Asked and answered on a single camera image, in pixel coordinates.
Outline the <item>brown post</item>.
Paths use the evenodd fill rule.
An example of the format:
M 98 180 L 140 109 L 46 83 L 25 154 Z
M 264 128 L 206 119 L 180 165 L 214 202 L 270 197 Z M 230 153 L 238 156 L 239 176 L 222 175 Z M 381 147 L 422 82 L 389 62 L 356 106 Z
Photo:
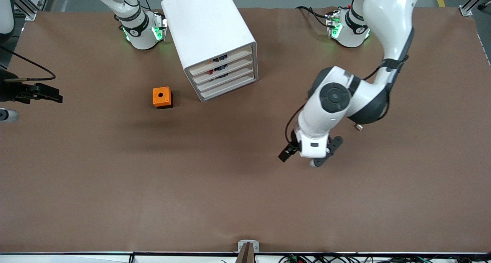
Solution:
M 235 263 L 256 263 L 255 261 L 255 253 L 249 250 L 248 247 L 242 247 L 240 253 L 238 253 Z

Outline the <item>grey metal bracket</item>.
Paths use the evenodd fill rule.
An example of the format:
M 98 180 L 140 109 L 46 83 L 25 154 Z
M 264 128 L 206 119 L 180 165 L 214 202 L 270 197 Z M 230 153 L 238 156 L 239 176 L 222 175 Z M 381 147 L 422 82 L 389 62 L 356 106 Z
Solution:
M 251 250 L 253 253 L 259 253 L 260 252 L 260 245 L 257 240 L 240 240 L 238 241 L 238 253 L 241 252 L 242 247 L 248 247 L 249 250 Z

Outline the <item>white cabinet drawer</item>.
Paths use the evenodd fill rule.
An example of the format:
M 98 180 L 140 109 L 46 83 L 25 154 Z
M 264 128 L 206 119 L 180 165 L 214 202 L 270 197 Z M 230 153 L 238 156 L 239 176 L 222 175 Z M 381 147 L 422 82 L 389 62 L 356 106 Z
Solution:
M 248 73 L 248 72 L 252 72 L 252 74 L 253 74 L 253 67 L 252 67 L 252 64 L 251 64 L 250 66 L 248 66 L 248 67 L 243 67 L 243 68 L 240 68 L 240 69 L 238 69 L 238 70 L 236 70 L 236 71 L 233 71 L 233 72 L 232 72 L 232 73 L 230 73 L 228 76 L 238 76 L 239 74 L 244 74 L 244 73 Z M 198 90 L 201 90 L 201 89 L 202 89 L 202 87 L 201 87 L 201 86 L 202 86 L 204 83 L 202 83 L 202 84 L 195 84 L 195 85 L 196 85 L 196 88 L 197 88 Z
M 225 73 L 230 74 L 233 71 L 236 71 L 240 68 L 248 67 L 251 64 L 253 64 L 253 61 L 252 61 L 251 55 L 249 55 L 249 56 L 242 57 L 240 59 L 234 60 L 232 62 L 224 63 L 224 64 L 228 64 L 228 67 L 222 71 L 217 71 L 217 72 L 214 72 L 213 74 L 210 75 L 208 73 L 208 71 L 212 70 L 212 69 L 205 70 L 204 72 L 201 72 L 201 73 L 198 73 L 194 76 L 191 76 L 191 79 L 196 84 L 202 84 L 202 83 L 207 82 L 209 80 L 213 80 L 213 79 L 217 78 L 218 76 L 222 76 Z
M 214 59 L 216 59 L 220 56 L 223 56 L 223 55 L 227 55 L 227 59 L 222 60 L 222 61 L 214 61 Z M 230 51 L 226 54 L 221 54 L 219 56 L 216 56 L 215 58 L 213 58 L 211 60 L 206 60 L 202 63 L 196 64 L 195 66 L 189 68 L 189 72 L 191 73 L 192 76 L 194 76 L 198 73 L 204 72 L 205 70 L 219 67 L 224 63 L 232 62 L 234 60 L 237 60 L 237 59 L 240 59 L 242 57 L 249 56 L 249 55 L 252 55 L 252 47 L 250 45 L 247 45 L 243 48 L 239 48 L 239 49 Z
M 198 90 L 198 95 L 202 101 L 207 101 L 253 82 L 255 82 L 255 79 L 252 72 L 213 79 L 201 86 L 202 89 Z

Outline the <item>white drawer cabinet housing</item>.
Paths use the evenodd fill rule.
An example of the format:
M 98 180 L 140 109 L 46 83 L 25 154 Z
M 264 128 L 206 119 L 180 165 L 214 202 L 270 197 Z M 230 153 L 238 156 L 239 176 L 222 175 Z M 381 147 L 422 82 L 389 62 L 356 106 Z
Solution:
M 254 79 L 259 80 L 257 43 L 233 0 L 163 0 L 161 7 L 183 71 L 201 102 L 207 101 L 200 99 L 189 68 L 221 54 L 250 45 Z

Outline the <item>aluminium frame profile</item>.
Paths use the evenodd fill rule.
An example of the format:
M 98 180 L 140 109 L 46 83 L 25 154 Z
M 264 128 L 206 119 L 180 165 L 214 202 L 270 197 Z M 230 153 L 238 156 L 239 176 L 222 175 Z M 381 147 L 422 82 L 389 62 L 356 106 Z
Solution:
M 481 0 L 468 0 L 464 5 L 459 5 L 459 10 L 462 16 L 472 16 L 472 8 L 477 7 L 478 10 L 484 10 L 491 5 L 491 0 L 482 2 Z
M 49 10 L 49 4 L 49 0 L 14 0 L 14 15 L 34 21 L 39 11 Z

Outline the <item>orange button enclosure box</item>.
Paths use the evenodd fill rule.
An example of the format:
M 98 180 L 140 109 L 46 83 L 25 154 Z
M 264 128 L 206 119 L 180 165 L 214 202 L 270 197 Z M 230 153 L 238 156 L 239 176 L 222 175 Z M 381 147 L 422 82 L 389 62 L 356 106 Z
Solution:
M 152 89 L 152 104 L 157 109 L 173 108 L 173 92 L 168 86 Z

